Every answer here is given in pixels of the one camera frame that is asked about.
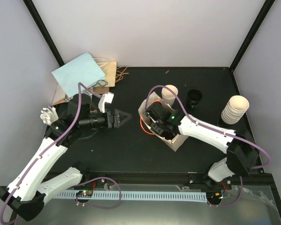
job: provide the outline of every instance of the white cup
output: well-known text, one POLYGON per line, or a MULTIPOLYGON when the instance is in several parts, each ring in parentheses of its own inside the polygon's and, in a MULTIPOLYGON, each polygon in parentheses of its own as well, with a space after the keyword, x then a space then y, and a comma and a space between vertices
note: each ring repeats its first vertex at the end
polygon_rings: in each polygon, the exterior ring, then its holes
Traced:
POLYGON ((227 124, 235 124, 248 110, 249 101, 240 95, 232 96, 222 111, 221 118, 227 124))
MULTIPOLYGON (((166 85, 167 88, 170 88, 176 95, 178 95, 178 89, 173 86, 173 85, 166 85)), ((174 104, 174 101, 176 99, 176 97, 166 88, 163 88, 161 91, 161 95, 163 98, 163 101, 166 104, 169 104, 170 106, 172 106, 174 104)))

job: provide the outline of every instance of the blue string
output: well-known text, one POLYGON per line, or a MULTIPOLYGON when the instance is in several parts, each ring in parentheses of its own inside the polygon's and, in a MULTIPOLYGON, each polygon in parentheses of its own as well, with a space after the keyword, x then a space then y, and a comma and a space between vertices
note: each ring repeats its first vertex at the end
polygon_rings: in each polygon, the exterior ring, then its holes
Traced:
POLYGON ((105 87, 107 84, 108 84, 108 82, 106 81, 106 80, 98 80, 93 86, 92 86, 92 88, 94 88, 94 87, 96 87, 97 86, 97 84, 99 84, 99 87, 105 87))

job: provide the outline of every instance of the white wall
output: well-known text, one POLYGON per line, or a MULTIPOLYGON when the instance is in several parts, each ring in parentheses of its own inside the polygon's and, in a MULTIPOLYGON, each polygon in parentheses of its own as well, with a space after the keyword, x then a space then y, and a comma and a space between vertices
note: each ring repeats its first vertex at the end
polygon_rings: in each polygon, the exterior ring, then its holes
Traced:
POLYGON ((228 67, 265 0, 33 0, 65 62, 228 67))
MULTIPOLYGON (((16 178, 40 145, 40 110, 52 102, 56 68, 23 1, 0 0, 0 186, 16 178)), ((7 221, 10 214, 8 207, 7 221)))
POLYGON ((273 173, 281 197, 281 0, 272 6, 235 75, 250 101, 256 141, 272 156, 266 172, 273 173))

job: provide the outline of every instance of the gray floor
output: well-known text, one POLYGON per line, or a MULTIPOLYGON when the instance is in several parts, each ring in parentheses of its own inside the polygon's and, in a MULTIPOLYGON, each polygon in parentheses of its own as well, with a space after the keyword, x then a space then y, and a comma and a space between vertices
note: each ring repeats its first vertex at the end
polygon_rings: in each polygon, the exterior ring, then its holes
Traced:
MULTIPOLYGON (((255 195, 244 193, 235 205, 210 208, 195 202, 123 201, 113 210, 76 206, 74 200, 51 200, 30 222, 16 225, 279 225, 279 214, 271 206, 273 196, 269 187, 247 187, 255 195), (260 191, 266 199, 260 198, 260 191)), ((225 199, 223 204, 234 197, 225 199)), ((111 206, 114 201, 97 201, 111 206)))

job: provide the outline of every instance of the black table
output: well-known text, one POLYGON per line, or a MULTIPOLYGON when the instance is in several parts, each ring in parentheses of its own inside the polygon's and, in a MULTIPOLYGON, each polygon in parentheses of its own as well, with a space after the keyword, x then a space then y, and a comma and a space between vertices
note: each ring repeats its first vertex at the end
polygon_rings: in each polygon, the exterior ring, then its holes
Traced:
MULTIPOLYGON (((127 71, 129 75, 110 88, 114 93, 111 107, 131 113, 133 118, 120 128, 101 128, 93 137, 76 141, 51 172, 63 172, 79 161, 94 172, 203 173, 224 157, 215 147, 192 137, 174 152, 159 138, 143 132, 138 108, 158 84, 175 85, 183 102, 189 89, 199 89, 203 99, 189 113, 216 125, 229 98, 238 94, 234 77, 227 69, 131 67, 127 71)), ((161 89, 156 92, 161 96, 161 89)), ((180 108, 177 101, 173 108, 180 108)), ((250 129, 245 117, 231 128, 250 129)))

